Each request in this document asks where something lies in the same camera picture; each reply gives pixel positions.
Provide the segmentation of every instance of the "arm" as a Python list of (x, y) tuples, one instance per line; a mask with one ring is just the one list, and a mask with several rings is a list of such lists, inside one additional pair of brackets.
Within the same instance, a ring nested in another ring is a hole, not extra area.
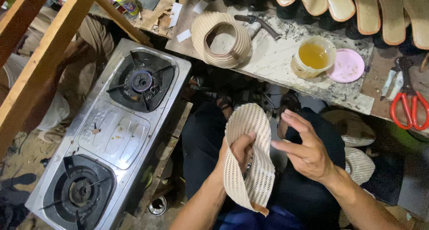
[[(251, 155), (250, 144), (254, 141), (255, 136), (254, 132), (250, 132), (248, 135), (240, 136), (231, 145), (231, 151), (238, 160), (242, 171), (246, 169), (247, 162), (249, 162)], [(205, 230), (212, 228), (227, 196), (223, 188), (223, 167), (227, 149), (228, 145), (224, 138), (215, 169), (179, 212), (170, 227), (171, 230)]]
[(403, 229), (401, 224), (358, 186), (346, 171), (332, 163), (310, 122), (289, 110), (282, 113), (282, 120), (299, 132), (303, 143), (298, 145), (287, 140), (273, 140), (272, 146), (285, 151), (299, 173), (322, 183), (335, 197), (355, 227), (362, 230)]
[(57, 66), (56, 70), (52, 71), (49, 79), (45, 82), (43, 90), (37, 98), (37, 103), (32, 107), (26, 121), (24, 122), (24, 125), (21, 128), (21, 131), (30, 132), (34, 130), (40, 124), (40, 122), (42, 122), (43, 117), (45, 117), (46, 112), (51, 106), (61, 75), (66, 69), (67, 64), (78, 60), (80, 53), (86, 50), (88, 45), (89, 44), (87, 44), (82, 38), (70, 42), (66, 51), (64, 52), (64, 59)]

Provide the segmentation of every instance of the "red scissor handle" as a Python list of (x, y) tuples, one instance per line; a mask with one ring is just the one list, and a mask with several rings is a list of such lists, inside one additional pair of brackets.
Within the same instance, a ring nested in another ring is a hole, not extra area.
[[(405, 116), (407, 116), (407, 126), (401, 124), (400, 121), (396, 118), (396, 103), (400, 100), (400, 98), (402, 99), (402, 107), (404, 108)], [(398, 93), (396, 95), (395, 99), (390, 105), (390, 117), (393, 119), (394, 123), (402, 129), (409, 130), (413, 127), (411, 111), (410, 111), (410, 107), (408, 106), (406, 93)]]
[[(427, 127), (429, 127), (429, 103), (426, 101), (426, 99), (419, 92), (416, 92), (416, 93), (417, 93), (417, 96), (413, 96), (413, 100), (412, 100), (413, 108), (411, 109), (413, 126), (417, 130), (425, 130)], [(419, 126), (419, 124), (417, 122), (417, 100), (422, 103), (422, 105), (426, 111), (426, 121), (421, 127)]]

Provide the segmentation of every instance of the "beige mesh fabric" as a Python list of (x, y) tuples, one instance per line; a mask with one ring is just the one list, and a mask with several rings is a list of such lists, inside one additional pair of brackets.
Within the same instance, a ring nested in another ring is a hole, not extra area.
[[(239, 163), (229, 147), (240, 135), (250, 131), (256, 133), (253, 161), (246, 179), (243, 179)], [(223, 170), (225, 191), (237, 204), (266, 216), (268, 210), (265, 207), (274, 184), (275, 169), (269, 157), (271, 128), (264, 110), (255, 103), (240, 106), (229, 118), (225, 136), (228, 144)]]
[(370, 145), (375, 140), (374, 131), (355, 113), (345, 110), (332, 110), (322, 117), (334, 124), (340, 131), (346, 146), (357, 147)]
[[(236, 32), (232, 48), (224, 54), (213, 53), (207, 45), (207, 35), (221, 24), (230, 24)], [(205, 63), (221, 68), (234, 68), (243, 62), (251, 48), (250, 36), (244, 26), (227, 13), (204, 12), (192, 24), (192, 44)]]
[(361, 185), (367, 182), (375, 170), (374, 162), (363, 151), (352, 147), (345, 147), (346, 172), (350, 178)]

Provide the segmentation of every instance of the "white paper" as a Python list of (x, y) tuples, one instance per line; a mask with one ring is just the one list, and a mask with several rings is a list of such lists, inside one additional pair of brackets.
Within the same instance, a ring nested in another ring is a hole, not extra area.
[(179, 19), (179, 13), (180, 10), (182, 10), (182, 4), (180, 3), (173, 3), (173, 8), (171, 8), (171, 21), (170, 21), (170, 25), (168, 26), (168, 28), (173, 27), (177, 24), (177, 20)]
[(182, 32), (181, 34), (177, 35), (177, 41), (181, 42), (181, 41), (183, 41), (189, 37), (190, 37), (190, 30), (188, 29), (188, 30)]
[(201, 14), (207, 6), (208, 6), (207, 2), (200, 0), (200, 2), (198, 2), (198, 4), (193, 8), (193, 11), (195, 11), (198, 14)]

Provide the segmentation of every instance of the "burner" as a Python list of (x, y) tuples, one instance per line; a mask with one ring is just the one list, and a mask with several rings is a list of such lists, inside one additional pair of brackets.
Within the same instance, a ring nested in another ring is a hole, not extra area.
[(83, 207), (88, 204), (88, 199), (91, 196), (91, 184), (88, 182), (88, 178), (73, 182), (69, 189), (70, 201), (79, 206)]
[(93, 229), (114, 184), (112, 173), (101, 164), (81, 155), (64, 157), (46, 192), (43, 210), (65, 229)]
[(130, 52), (110, 82), (112, 100), (139, 112), (154, 111), (173, 81), (175, 67), (146, 52)]
[(131, 77), (131, 88), (139, 93), (148, 90), (153, 83), (152, 75), (148, 71), (135, 72)]

